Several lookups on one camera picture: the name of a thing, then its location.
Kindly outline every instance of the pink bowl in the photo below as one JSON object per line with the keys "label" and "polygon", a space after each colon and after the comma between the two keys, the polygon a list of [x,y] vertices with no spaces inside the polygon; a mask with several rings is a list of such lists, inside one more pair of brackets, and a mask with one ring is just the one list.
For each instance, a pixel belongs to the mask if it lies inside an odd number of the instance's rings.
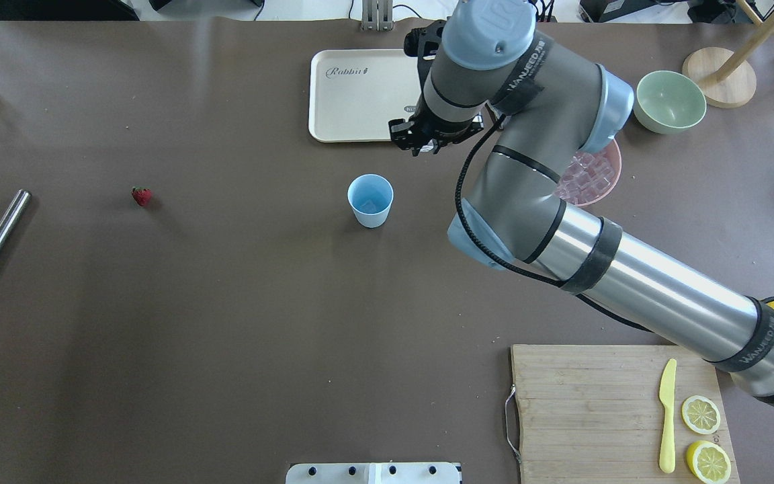
{"label": "pink bowl", "polygon": [[578,151],[554,194],[575,206],[598,202],[614,189],[622,168],[620,147],[615,140],[599,153]]}

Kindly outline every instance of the robotic arm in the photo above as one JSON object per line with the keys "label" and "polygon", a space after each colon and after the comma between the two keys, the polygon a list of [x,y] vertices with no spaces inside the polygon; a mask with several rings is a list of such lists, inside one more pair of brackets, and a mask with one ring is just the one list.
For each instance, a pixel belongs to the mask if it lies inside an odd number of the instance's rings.
{"label": "robotic arm", "polygon": [[[435,49],[433,62],[422,58]],[[511,116],[470,195],[457,201],[452,244],[493,268],[514,269],[518,259],[547,272],[774,405],[771,307],[552,195],[575,151],[601,151],[623,128],[629,85],[536,31],[534,6],[522,0],[461,0],[445,24],[409,34],[409,50],[421,55],[422,94],[411,119],[390,122],[400,148],[417,156],[427,144],[437,152],[469,138],[482,129],[486,101]]]}

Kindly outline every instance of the knife handle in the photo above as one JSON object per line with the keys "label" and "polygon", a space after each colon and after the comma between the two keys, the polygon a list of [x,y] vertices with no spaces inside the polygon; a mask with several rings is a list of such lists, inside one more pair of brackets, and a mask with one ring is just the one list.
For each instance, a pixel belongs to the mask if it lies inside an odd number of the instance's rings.
{"label": "knife handle", "polygon": [[661,431],[661,447],[658,450],[658,468],[665,474],[673,472],[676,465],[675,451],[673,451],[673,410],[664,407],[664,426]]}

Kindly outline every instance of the lemon half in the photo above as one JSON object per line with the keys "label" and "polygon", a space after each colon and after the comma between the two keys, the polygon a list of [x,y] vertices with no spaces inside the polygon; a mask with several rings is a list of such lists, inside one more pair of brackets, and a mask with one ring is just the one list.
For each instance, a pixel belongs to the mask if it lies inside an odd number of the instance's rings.
{"label": "lemon half", "polygon": [[694,395],[683,402],[683,421],[692,431],[710,435],[722,425],[722,414],[711,399]]}
{"label": "lemon half", "polygon": [[723,484],[730,479],[730,458],[718,445],[698,440],[685,451],[691,474],[706,484]]}

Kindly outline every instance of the yellow knife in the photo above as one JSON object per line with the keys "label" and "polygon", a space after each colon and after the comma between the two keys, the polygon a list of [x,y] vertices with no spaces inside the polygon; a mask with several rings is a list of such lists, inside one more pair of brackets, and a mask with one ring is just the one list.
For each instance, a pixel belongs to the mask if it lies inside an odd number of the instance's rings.
{"label": "yellow knife", "polygon": [[658,468],[665,474],[673,472],[676,456],[673,452],[673,383],[677,377],[677,361],[667,360],[658,384],[658,399],[664,407],[664,427],[661,431],[661,447],[658,450]]}

